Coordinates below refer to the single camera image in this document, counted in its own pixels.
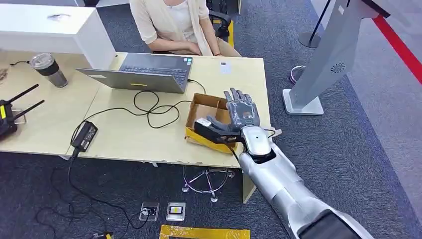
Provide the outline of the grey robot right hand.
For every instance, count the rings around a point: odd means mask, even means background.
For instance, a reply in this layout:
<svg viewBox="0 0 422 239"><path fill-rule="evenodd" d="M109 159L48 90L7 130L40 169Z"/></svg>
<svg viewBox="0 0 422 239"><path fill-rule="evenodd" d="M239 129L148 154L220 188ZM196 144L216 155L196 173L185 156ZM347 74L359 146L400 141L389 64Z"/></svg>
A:
<svg viewBox="0 0 422 239"><path fill-rule="evenodd" d="M239 132L246 126L260 126L260 117L255 102L249 94L230 88L223 92L227 103L230 123L224 124L215 117L207 116L213 127L229 132Z"/></svg>

